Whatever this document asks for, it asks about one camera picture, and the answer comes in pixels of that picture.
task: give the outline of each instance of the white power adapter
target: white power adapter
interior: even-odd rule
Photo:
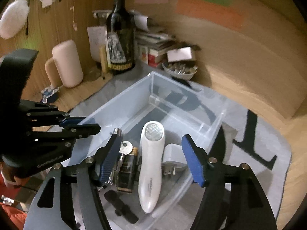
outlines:
[[[187,166],[187,160],[183,154],[182,148],[178,144],[168,144],[165,146],[162,158],[163,174],[176,174],[176,169],[182,169]]]

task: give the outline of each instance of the white handheld device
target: white handheld device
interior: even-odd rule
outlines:
[[[153,211],[157,204],[162,182],[162,156],[165,131],[161,123],[150,121],[141,134],[142,166],[139,177],[139,199],[145,213]]]

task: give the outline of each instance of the plastic storage box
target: plastic storage box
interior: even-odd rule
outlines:
[[[194,91],[168,77],[151,72],[115,98],[100,107],[81,124],[98,123],[99,134],[76,142],[70,165],[78,164],[87,156],[95,154],[98,148],[105,146],[114,128],[121,128],[123,140],[130,141],[140,148],[141,131],[148,121],[159,121],[165,129],[165,145],[181,145],[181,138],[190,134],[197,146],[210,150],[226,112],[226,98],[209,88]],[[175,176],[162,176],[162,188],[158,203],[150,214],[142,211],[138,196],[138,183],[132,194],[122,194],[121,199],[130,206],[139,217],[135,224],[128,223],[123,217],[115,215],[114,207],[107,203],[100,191],[106,216],[122,229],[146,230],[153,226],[166,211],[172,208],[185,194],[192,182],[188,168],[177,172]]]

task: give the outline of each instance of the orange fabric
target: orange fabric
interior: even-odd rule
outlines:
[[[17,208],[5,205],[3,203],[0,203],[0,206],[4,209],[4,211],[7,213],[10,220],[16,225],[16,227],[19,230],[23,230],[27,214]]]
[[[244,16],[237,13],[234,8],[203,0],[178,0],[176,13],[212,21],[236,31],[242,27],[244,20]]]

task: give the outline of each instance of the dark glass bottle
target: dark glass bottle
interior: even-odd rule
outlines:
[[[116,75],[134,68],[134,27],[125,9],[125,0],[114,0],[113,11],[106,20],[106,31],[111,72]]]

